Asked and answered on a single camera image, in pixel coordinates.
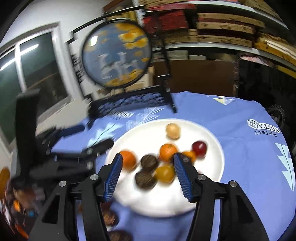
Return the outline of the dark water chestnut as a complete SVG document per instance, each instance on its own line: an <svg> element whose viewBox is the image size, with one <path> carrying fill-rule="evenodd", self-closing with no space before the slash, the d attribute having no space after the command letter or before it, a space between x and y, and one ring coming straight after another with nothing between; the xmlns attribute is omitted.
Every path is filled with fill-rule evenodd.
<svg viewBox="0 0 296 241"><path fill-rule="evenodd" d="M133 237L128 232L115 230L108 232L110 241L133 241Z"/></svg>
<svg viewBox="0 0 296 241"><path fill-rule="evenodd" d="M116 226L119 222L118 216L111 210L103 210L103 219L106 226Z"/></svg>
<svg viewBox="0 0 296 241"><path fill-rule="evenodd" d="M159 166L159 161L155 155L148 154L141 158L140 164L144 171L154 172Z"/></svg>
<svg viewBox="0 0 296 241"><path fill-rule="evenodd" d="M158 180L149 172L139 171L135 174L135 183L142 190L153 189Z"/></svg>

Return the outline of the orange cherry tomato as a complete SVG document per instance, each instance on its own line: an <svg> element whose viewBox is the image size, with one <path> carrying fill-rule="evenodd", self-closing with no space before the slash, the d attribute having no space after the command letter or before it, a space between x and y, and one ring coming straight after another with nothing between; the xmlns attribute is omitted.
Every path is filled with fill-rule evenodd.
<svg viewBox="0 0 296 241"><path fill-rule="evenodd" d="M172 165L163 165L156 169L155 177L164 184L170 184L175 179L175 169Z"/></svg>
<svg viewBox="0 0 296 241"><path fill-rule="evenodd" d="M182 154L187 156L191 160L192 164L196 161L197 157L194 151L184 151Z"/></svg>

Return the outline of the orange tangerine with stem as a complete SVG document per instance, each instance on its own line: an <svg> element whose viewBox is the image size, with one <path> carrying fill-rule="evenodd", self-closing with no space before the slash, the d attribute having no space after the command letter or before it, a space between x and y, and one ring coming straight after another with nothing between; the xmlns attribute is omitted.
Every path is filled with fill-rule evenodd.
<svg viewBox="0 0 296 241"><path fill-rule="evenodd" d="M171 143L163 144L159 149L159 159L165 163L170 163L178 148Z"/></svg>

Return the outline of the red cherry tomato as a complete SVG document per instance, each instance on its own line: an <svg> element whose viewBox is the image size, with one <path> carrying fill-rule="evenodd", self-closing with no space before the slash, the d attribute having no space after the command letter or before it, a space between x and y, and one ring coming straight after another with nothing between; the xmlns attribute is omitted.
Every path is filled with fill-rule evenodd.
<svg viewBox="0 0 296 241"><path fill-rule="evenodd" d="M207 153L207 145L205 142L196 141L192 144L192 150L197 158L204 158Z"/></svg>

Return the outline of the pale beige round fruit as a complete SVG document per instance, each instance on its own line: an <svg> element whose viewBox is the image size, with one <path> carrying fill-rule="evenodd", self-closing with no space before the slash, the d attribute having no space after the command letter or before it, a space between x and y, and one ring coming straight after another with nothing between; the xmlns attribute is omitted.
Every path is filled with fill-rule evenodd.
<svg viewBox="0 0 296 241"><path fill-rule="evenodd" d="M176 123L170 123L166 126L166 135L169 138L176 140L181 135L181 129Z"/></svg>

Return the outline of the white round plate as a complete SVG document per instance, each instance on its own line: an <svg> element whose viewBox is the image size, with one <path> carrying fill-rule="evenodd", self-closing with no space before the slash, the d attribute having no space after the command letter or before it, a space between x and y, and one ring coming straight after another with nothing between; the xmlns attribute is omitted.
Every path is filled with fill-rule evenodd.
<svg viewBox="0 0 296 241"><path fill-rule="evenodd" d="M194 209L184 196L173 163L168 158L173 153L168 144L181 153L192 150L192 144L201 141L207 152L203 158L196 158L194 168L215 182L223 176L225 158L217 137L197 123L181 119L160 119L142 123L122 135L107 154L105 163L110 164L115 155L129 151L135 157L132 170L123 169L119 176L113 197L132 211L150 217L170 217ZM145 155L155 156L158 167L148 179L155 178L156 184L145 189L136 181L136 174L144 168L141 159Z"/></svg>

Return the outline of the round deer screen ornament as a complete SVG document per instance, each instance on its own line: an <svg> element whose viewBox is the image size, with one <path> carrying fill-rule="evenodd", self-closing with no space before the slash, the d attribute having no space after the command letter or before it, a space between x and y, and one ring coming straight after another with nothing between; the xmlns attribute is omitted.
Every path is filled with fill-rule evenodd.
<svg viewBox="0 0 296 241"><path fill-rule="evenodd" d="M75 28L66 43L78 84L82 84L83 77L86 76L101 90L122 91L98 100L91 94L82 93L89 101L88 128L92 128L99 118L130 108L169 105L172 112L177 113L168 87L171 66L160 23L156 24L156 35L161 41L161 53L166 66L165 74L158 76L161 83L127 90L147 74L153 53L148 31L136 21L119 17L120 14L130 11L141 11L155 19L159 14L158 11L149 11L144 5L104 13Z"/></svg>

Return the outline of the black panel behind table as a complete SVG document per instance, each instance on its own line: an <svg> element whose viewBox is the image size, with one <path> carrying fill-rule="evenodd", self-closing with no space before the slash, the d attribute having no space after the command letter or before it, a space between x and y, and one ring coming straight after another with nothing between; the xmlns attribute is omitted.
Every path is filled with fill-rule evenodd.
<svg viewBox="0 0 296 241"><path fill-rule="evenodd" d="M295 78L274 67L240 59L237 96L266 109L280 106L286 120L295 118Z"/></svg>

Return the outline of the window with white frame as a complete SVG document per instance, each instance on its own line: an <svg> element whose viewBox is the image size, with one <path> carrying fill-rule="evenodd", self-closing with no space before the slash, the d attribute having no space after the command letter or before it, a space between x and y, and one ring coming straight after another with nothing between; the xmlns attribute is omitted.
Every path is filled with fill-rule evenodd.
<svg viewBox="0 0 296 241"><path fill-rule="evenodd" d="M16 97L40 90L38 121L43 122L69 103L59 24L26 32L1 47L1 141L8 152L16 146Z"/></svg>

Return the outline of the white wall shelf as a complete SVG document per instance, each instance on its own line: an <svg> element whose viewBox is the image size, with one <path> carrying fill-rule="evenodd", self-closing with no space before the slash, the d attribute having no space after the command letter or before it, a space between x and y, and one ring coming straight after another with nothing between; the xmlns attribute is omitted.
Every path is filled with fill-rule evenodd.
<svg viewBox="0 0 296 241"><path fill-rule="evenodd" d="M164 27L166 48L211 49L242 55L295 73L295 37L281 17L265 1L133 1L146 13L141 23L152 25L148 14L160 14L163 23L175 11L187 18L179 27Z"/></svg>

